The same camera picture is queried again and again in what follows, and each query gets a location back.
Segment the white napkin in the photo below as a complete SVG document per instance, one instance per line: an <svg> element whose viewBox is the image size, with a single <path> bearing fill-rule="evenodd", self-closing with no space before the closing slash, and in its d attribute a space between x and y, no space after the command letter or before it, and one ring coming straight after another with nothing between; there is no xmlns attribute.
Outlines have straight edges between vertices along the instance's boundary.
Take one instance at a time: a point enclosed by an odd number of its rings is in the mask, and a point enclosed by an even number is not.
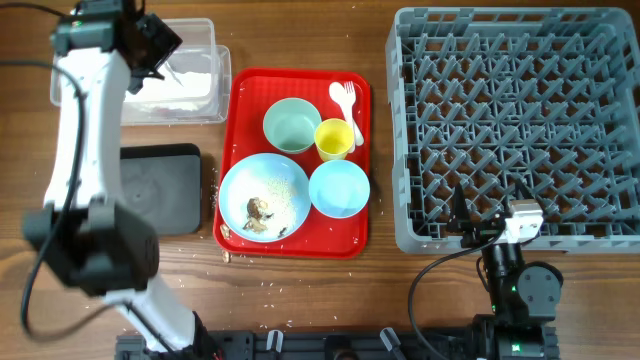
<svg viewBox="0 0 640 360"><path fill-rule="evenodd" d="M163 80L145 79L138 93L126 94L125 103L144 111L195 111L211 99L209 72L178 72L169 65L163 65L160 74L164 76Z"/></svg>

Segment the light blue bowl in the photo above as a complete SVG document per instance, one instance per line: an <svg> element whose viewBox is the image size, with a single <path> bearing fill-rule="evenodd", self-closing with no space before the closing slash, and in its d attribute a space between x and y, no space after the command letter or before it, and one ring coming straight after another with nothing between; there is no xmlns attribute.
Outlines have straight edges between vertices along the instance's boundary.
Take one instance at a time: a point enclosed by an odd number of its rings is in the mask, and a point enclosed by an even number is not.
<svg viewBox="0 0 640 360"><path fill-rule="evenodd" d="M346 219L367 205L371 186L368 176L348 160L331 160L318 166L309 180L312 205L323 215Z"/></svg>

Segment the yellow cup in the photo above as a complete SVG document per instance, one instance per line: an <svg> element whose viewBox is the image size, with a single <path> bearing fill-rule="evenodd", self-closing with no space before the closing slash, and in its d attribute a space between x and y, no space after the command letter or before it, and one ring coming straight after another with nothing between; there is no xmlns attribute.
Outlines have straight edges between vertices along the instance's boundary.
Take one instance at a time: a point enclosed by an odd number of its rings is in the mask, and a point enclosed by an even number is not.
<svg viewBox="0 0 640 360"><path fill-rule="evenodd" d="M330 118L316 128L314 142L321 160L327 162L345 159L355 144L355 137L346 121Z"/></svg>

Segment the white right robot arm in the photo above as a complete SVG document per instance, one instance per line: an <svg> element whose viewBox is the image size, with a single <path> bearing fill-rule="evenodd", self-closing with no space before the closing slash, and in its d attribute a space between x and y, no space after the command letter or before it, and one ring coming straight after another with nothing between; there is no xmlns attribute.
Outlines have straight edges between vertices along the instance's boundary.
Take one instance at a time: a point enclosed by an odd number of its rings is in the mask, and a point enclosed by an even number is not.
<svg viewBox="0 0 640 360"><path fill-rule="evenodd" d="M504 212L474 222L464 190L453 192L447 229L462 235L461 247L481 252L480 271L492 313L477 315L465 331L468 359L558 359L558 338L547 324L556 318L563 276L545 262L524 260L523 247L539 234L543 210L521 182Z"/></svg>

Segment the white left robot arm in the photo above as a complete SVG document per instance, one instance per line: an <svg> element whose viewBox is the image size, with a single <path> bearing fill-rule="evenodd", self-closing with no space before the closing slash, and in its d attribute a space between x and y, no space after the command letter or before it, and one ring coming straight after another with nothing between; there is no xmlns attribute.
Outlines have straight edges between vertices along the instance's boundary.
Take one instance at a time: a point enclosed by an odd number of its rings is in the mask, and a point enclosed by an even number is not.
<svg viewBox="0 0 640 360"><path fill-rule="evenodd" d="M207 359L216 346L159 275L156 232L125 204L120 173L125 97L157 77L180 42L136 1L82 1L61 17L52 36L60 90L54 169L23 234L38 265L117 309L150 356Z"/></svg>

